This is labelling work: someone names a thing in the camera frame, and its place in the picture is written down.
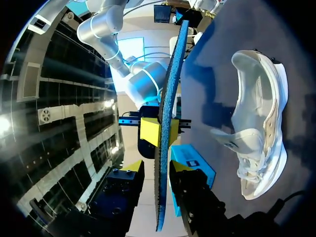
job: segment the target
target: sticker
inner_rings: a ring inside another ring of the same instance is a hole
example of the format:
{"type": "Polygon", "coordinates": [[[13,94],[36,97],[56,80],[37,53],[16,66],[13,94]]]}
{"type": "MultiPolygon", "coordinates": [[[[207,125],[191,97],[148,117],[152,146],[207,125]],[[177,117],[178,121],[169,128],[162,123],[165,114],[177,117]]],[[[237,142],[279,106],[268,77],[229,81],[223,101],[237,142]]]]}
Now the sticker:
{"type": "Polygon", "coordinates": [[[197,160],[190,160],[190,161],[187,161],[187,165],[188,167],[195,167],[195,166],[199,166],[199,163],[197,160]]]}

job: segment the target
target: white sneaker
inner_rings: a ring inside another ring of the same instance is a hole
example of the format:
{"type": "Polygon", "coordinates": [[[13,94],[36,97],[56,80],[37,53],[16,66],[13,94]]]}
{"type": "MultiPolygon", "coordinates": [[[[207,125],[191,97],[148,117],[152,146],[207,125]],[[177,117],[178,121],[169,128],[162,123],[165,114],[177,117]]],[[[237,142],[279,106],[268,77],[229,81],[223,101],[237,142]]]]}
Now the white sneaker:
{"type": "Polygon", "coordinates": [[[258,198],[281,175],[287,154],[282,142],[282,111],[288,98],[285,68],[257,51],[232,57],[238,71],[239,96],[232,116],[235,134],[212,129],[214,138],[237,153],[241,193],[258,198]]]}

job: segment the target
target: gray surface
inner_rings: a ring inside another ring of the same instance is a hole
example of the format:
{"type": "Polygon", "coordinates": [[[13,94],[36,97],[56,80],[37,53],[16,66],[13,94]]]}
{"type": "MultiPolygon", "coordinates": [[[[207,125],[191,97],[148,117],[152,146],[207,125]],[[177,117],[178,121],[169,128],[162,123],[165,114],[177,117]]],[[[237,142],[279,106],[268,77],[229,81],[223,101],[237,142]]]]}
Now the gray surface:
{"type": "MultiPolygon", "coordinates": [[[[192,128],[182,134],[215,169],[215,195],[226,203],[226,214],[246,217],[268,211],[278,198],[307,190],[316,160],[315,75],[306,52],[279,15],[262,0],[229,0],[208,27],[185,61],[181,74],[182,118],[192,128]],[[211,127],[230,132],[230,118],[238,96],[237,71],[232,55],[241,49],[258,49],[284,64],[289,84],[288,104],[283,112],[283,140],[288,154],[283,174],[258,199],[246,201],[236,175],[238,159],[211,136],[211,127]]],[[[283,222],[300,201],[286,203],[276,220],[283,222]]]]}

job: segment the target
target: shoe logo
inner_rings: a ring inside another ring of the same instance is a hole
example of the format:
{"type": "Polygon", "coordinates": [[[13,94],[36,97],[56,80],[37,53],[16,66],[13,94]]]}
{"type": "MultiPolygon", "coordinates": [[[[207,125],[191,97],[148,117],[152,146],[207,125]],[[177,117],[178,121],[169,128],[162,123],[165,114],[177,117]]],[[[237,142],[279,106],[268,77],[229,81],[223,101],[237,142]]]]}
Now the shoe logo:
{"type": "Polygon", "coordinates": [[[234,142],[225,143],[224,146],[229,147],[229,148],[233,148],[235,146],[238,148],[238,146],[234,142]]]}
{"type": "Polygon", "coordinates": [[[230,143],[225,143],[224,146],[233,148],[232,144],[230,144],[230,143]]]}

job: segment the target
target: yellow block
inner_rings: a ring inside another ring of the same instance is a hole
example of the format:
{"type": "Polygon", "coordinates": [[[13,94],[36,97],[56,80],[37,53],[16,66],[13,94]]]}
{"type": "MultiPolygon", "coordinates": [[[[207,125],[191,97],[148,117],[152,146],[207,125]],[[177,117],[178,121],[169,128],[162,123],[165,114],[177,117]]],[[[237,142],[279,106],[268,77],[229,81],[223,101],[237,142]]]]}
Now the yellow block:
{"type": "Polygon", "coordinates": [[[179,130],[179,120],[172,119],[171,120],[171,129],[170,129],[170,137],[169,137],[169,146],[177,140],[178,138],[178,130],[179,130]]]}
{"type": "Polygon", "coordinates": [[[161,125],[157,118],[140,119],[140,139],[145,139],[149,143],[158,147],[160,143],[161,125]]]}
{"type": "MultiPolygon", "coordinates": [[[[169,146],[178,138],[179,120],[171,120],[169,146]]],[[[144,139],[154,146],[160,145],[161,125],[157,118],[141,118],[140,120],[140,139],[144,139]]]]}
{"type": "Polygon", "coordinates": [[[183,170],[193,170],[192,168],[184,165],[184,164],[181,164],[179,162],[176,162],[175,160],[172,160],[171,161],[173,163],[173,166],[174,166],[174,169],[176,170],[176,172],[181,172],[183,170]]]}
{"type": "Polygon", "coordinates": [[[140,167],[140,165],[141,165],[142,162],[143,162],[143,161],[140,159],[139,161],[137,161],[137,162],[135,162],[135,163],[133,163],[133,164],[127,166],[127,167],[124,167],[124,168],[122,168],[122,169],[120,169],[120,170],[125,170],[125,171],[126,171],[126,170],[131,170],[131,171],[136,171],[136,172],[138,172],[139,167],[140,167]]]}

